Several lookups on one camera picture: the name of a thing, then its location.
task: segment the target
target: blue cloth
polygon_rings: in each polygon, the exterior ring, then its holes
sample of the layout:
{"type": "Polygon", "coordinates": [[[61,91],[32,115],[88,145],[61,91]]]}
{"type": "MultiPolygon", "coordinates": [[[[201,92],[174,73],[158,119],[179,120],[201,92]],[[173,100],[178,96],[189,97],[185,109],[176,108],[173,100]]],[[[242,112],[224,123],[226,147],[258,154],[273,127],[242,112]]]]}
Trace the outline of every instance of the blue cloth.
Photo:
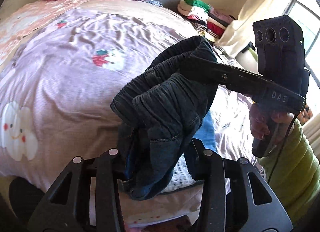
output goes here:
{"type": "Polygon", "coordinates": [[[217,152],[216,141],[214,137],[213,121],[210,111],[208,111],[205,117],[203,118],[202,126],[193,137],[201,140],[206,149],[210,149],[214,152],[217,152]]]}
{"type": "MultiPolygon", "coordinates": [[[[124,122],[117,148],[126,162],[123,189],[132,199],[152,198],[167,186],[213,102],[216,84],[191,81],[179,73],[180,63],[190,57],[217,62],[205,38],[180,41],[156,57],[110,105],[124,122]]],[[[203,128],[212,132],[207,124],[203,128]]]]}
{"type": "Polygon", "coordinates": [[[158,6],[158,7],[163,7],[162,3],[159,2],[159,1],[156,1],[156,0],[145,0],[145,1],[142,1],[142,2],[150,3],[150,4],[158,6]]]}

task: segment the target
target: strawberry print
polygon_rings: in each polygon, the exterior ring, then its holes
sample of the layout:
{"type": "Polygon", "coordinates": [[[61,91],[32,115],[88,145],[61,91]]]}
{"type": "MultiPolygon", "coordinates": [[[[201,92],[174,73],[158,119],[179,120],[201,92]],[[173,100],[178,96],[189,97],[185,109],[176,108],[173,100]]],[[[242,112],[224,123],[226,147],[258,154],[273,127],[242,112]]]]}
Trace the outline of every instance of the strawberry print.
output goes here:
{"type": "Polygon", "coordinates": [[[96,52],[96,55],[92,57],[93,63],[98,67],[103,67],[105,64],[114,64],[115,62],[111,62],[106,58],[109,57],[109,52],[107,50],[99,49],[96,52]]]}
{"type": "Polygon", "coordinates": [[[58,26],[58,29],[61,29],[62,27],[67,25],[67,21],[62,20],[62,21],[58,22],[56,25],[58,26]]]}

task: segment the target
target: finger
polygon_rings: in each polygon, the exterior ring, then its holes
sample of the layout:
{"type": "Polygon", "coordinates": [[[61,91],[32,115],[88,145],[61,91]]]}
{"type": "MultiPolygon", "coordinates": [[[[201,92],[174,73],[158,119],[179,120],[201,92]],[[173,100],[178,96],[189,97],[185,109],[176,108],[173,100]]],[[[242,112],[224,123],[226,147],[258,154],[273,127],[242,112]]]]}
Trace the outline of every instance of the finger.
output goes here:
{"type": "Polygon", "coordinates": [[[254,129],[252,128],[252,126],[250,126],[250,130],[251,130],[251,134],[252,134],[252,136],[253,136],[254,138],[257,138],[257,139],[259,139],[259,140],[263,140],[264,135],[263,135],[262,133],[254,130],[254,129]]]}
{"type": "Polygon", "coordinates": [[[258,122],[255,118],[250,117],[250,126],[256,132],[262,133],[264,135],[270,134],[268,125],[266,125],[265,123],[258,122]]]}
{"type": "Polygon", "coordinates": [[[266,117],[264,113],[261,112],[261,110],[259,109],[259,106],[256,103],[254,103],[251,106],[249,114],[252,118],[255,118],[258,122],[262,122],[262,123],[266,122],[266,117]]]}
{"type": "Polygon", "coordinates": [[[276,123],[290,124],[294,115],[286,112],[273,112],[271,119],[276,123]]]}
{"type": "Polygon", "coordinates": [[[125,232],[141,232],[141,228],[129,228],[125,226],[125,232]]]}
{"type": "Polygon", "coordinates": [[[124,223],[124,228],[125,228],[125,232],[129,232],[130,228],[128,227],[128,225],[126,223],[124,223]]]}

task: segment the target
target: human hand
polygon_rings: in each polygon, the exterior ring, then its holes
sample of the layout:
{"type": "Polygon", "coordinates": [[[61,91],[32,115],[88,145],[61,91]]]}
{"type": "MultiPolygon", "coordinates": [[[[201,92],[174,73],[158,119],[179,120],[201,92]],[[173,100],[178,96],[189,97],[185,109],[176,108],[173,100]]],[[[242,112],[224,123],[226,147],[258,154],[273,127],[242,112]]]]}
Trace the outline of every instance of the human hand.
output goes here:
{"type": "Polygon", "coordinates": [[[141,232],[140,228],[129,228],[129,226],[125,223],[125,232],[141,232]]]}
{"type": "Polygon", "coordinates": [[[308,105],[306,104],[306,107],[304,109],[304,111],[302,111],[299,115],[298,115],[298,120],[300,121],[301,125],[304,125],[306,122],[308,122],[311,118],[313,117],[313,113],[312,110],[310,109],[310,107],[308,107],[308,105]]]}
{"type": "Polygon", "coordinates": [[[189,231],[191,226],[188,216],[182,216],[174,220],[148,226],[143,232],[184,232],[189,231]]]}
{"type": "MultiPolygon", "coordinates": [[[[273,112],[271,116],[268,116],[267,113],[263,112],[256,103],[251,106],[249,114],[251,134],[259,140],[262,140],[266,135],[270,134],[267,125],[269,117],[271,117],[274,122],[280,124],[278,134],[275,138],[276,145],[284,139],[288,127],[294,118],[293,114],[286,112],[273,112]]],[[[292,125],[289,134],[292,132],[293,128],[294,124],[292,125]]]]}

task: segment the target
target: screw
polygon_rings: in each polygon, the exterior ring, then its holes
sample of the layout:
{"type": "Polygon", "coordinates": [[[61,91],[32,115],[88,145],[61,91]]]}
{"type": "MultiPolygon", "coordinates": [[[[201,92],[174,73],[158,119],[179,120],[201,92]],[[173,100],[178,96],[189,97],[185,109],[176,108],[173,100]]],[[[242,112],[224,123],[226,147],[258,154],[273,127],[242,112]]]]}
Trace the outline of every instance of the screw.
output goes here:
{"type": "Polygon", "coordinates": [[[113,149],[110,149],[110,150],[108,151],[108,153],[109,153],[110,155],[117,155],[117,154],[118,154],[118,150],[115,149],[115,148],[113,148],[113,149]]]}
{"type": "Polygon", "coordinates": [[[81,157],[77,156],[73,158],[73,163],[80,163],[82,161],[81,157]]]}
{"type": "Polygon", "coordinates": [[[240,163],[241,164],[248,164],[248,159],[246,159],[246,158],[244,158],[244,157],[241,157],[240,159],[239,159],[239,161],[240,161],[240,163]]]}
{"type": "Polygon", "coordinates": [[[213,152],[210,149],[205,149],[205,150],[203,150],[203,154],[205,156],[211,156],[211,155],[213,155],[213,152]]]}

